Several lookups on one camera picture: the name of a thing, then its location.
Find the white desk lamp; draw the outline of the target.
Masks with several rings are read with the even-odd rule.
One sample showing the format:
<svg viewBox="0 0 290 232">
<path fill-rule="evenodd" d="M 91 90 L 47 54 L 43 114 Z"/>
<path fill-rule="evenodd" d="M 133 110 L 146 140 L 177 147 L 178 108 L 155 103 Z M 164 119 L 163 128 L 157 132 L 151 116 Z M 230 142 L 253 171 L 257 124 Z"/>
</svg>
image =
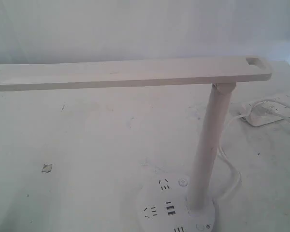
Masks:
<svg viewBox="0 0 290 232">
<path fill-rule="evenodd" d="M 0 91 L 211 84 L 191 176 L 165 174 L 145 183 L 136 199 L 144 232 L 210 232 L 215 207 L 208 186 L 232 92 L 238 82 L 267 81 L 258 56 L 8 65 Z"/>
</svg>

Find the white plug in strip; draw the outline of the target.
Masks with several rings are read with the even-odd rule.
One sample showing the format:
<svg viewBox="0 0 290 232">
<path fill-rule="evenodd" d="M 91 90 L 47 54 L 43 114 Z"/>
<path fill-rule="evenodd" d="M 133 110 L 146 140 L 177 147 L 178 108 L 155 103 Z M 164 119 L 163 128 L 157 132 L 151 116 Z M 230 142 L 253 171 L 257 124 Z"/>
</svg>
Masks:
<svg viewBox="0 0 290 232">
<path fill-rule="evenodd" d="M 273 112 L 270 108 L 266 107 L 265 104 L 257 104 L 252 108 L 251 113 L 263 119 L 277 117 L 276 113 Z"/>
</svg>

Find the white power strip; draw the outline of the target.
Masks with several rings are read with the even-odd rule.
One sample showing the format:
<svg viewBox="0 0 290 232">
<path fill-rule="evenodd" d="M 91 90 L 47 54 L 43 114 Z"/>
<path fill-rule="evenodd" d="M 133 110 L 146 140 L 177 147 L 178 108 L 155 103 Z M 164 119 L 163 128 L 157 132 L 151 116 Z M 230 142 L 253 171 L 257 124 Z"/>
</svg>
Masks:
<svg viewBox="0 0 290 232">
<path fill-rule="evenodd" d="M 245 114 L 249 109 L 252 109 L 257 104 L 265 104 L 266 107 L 270 108 L 273 112 L 277 112 L 285 117 L 290 118 L 290 92 L 275 94 L 265 98 L 259 98 L 251 101 L 244 101 L 234 107 L 236 114 Z M 259 127 L 266 124 L 280 121 L 282 118 L 260 118 L 252 113 L 244 118 L 253 127 Z"/>
</svg>

